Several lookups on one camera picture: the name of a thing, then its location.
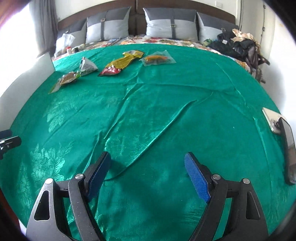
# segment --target wall outlet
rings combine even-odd
[[[223,8],[223,4],[221,2],[216,1],[216,7]]]

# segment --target gray pillow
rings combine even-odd
[[[149,37],[198,41],[196,11],[180,8],[143,8]]]
[[[86,27],[87,27],[87,23],[86,23],[86,18],[85,18],[83,20],[79,20],[79,21],[73,23],[69,27],[59,30],[58,34],[57,34],[57,42],[58,42],[59,38],[61,38],[63,36],[63,34],[71,34],[75,37],[73,43],[71,44],[72,48],[79,46],[81,44],[85,44]]]
[[[206,39],[217,40],[217,35],[222,33],[222,28],[224,28],[226,31],[232,31],[234,28],[239,28],[237,25],[233,23],[206,15],[204,13],[198,12],[197,15],[198,24],[200,27],[200,42],[203,42]]]
[[[127,37],[130,10],[116,8],[87,17],[86,44]]]

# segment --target green bedsheet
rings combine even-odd
[[[47,94],[62,74],[78,69],[83,56],[102,70],[134,49],[167,50],[177,63],[144,67],[135,60],[119,75],[92,73]],[[283,178],[280,137],[261,111],[278,109],[231,59],[189,47],[140,44],[89,50],[54,65],[56,72],[11,127],[22,145],[0,162],[0,187],[25,225],[45,179],[70,179],[104,150],[113,163],[91,208],[109,241],[188,240],[205,208],[184,168],[188,151],[225,179],[249,178],[270,232],[295,200],[296,187]],[[79,238],[69,203],[66,209]],[[224,212],[216,237],[227,217]]]

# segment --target headboard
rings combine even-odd
[[[145,34],[147,23],[143,7],[167,7],[194,9],[198,12],[217,17],[235,24],[235,16],[219,8],[192,1],[192,0],[115,0],[98,4],[58,22],[58,29],[66,28],[78,20],[82,20],[98,12],[108,11],[114,8],[131,7],[128,20],[128,31],[131,35]]]

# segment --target snack package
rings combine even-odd
[[[57,83],[51,88],[48,94],[57,92],[62,85],[71,83],[79,77],[90,74],[96,70],[98,70],[98,67],[92,61],[83,57],[80,62],[79,70],[76,72],[72,71],[70,73],[64,74],[61,78],[58,79]]]
[[[139,50],[130,50],[124,52],[124,57],[111,61],[106,67],[102,70],[99,76],[103,75],[115,75],[121,72],[122,69],[127,67],[134,59],[141,58],[144,52]]]
[[[159,64],[174,64],[176,61],[170,56],[168,51],[155,52],[154,54],[148,55],[145,58],[140,59],[144,66],[159,65]]]
[[[102,70],[102,72],[99,74],[99,76],[101,75],[116,75],[119,74],[121,72],[121,69],[117,69],[114,67],[114,65],[110,66],[110,67],[106,67]]]
[[[86,57],[82,58],[79,65],[79,71],[81,76],[85,76],[97,70],[98,70],[98,67],[92,61],[90,61]]]

